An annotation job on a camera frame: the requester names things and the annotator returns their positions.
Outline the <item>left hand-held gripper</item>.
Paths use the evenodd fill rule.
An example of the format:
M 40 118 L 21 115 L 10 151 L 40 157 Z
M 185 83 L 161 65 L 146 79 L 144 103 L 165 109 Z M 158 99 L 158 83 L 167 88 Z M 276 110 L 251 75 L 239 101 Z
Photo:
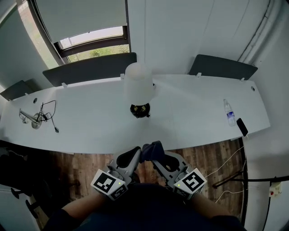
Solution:
M 112 160 L 95 174 L 91 186 L 110 200 L 117 200 L 126 191 L 128 185 L 135 183 L 136 169 L 141 156 L 139 146 L 113 154 Z

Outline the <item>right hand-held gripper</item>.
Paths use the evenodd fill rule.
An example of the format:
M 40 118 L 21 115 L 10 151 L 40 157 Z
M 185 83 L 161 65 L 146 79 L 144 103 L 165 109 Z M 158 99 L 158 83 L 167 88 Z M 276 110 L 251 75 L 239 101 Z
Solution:
M 152 161 L 154 168 L 165 179 L 166 187 L 173 193 L 189 200 L 201 192 L 207 180 L 201 172 L 193 169 L 185 159 L 174 152 L 165 151 L 164 157 Z

